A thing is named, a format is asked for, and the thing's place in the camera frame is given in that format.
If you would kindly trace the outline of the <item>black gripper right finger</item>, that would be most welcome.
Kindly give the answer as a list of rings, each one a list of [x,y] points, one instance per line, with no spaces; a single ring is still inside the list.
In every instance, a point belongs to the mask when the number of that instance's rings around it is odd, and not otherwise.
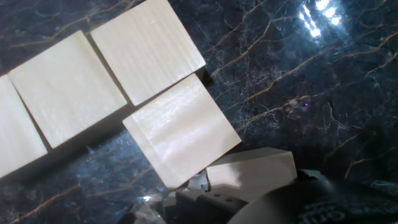
[[[299,169],[298,180],[326,180],[326,177],[318,170]]]

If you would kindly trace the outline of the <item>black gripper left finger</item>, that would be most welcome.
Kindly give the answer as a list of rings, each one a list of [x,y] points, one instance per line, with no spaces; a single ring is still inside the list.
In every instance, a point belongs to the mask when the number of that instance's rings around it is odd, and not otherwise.
[[[248,203],[239,198],[211,190],[207,172],[194,175],[188,187],[175,193],[177,223],[228,223]]]

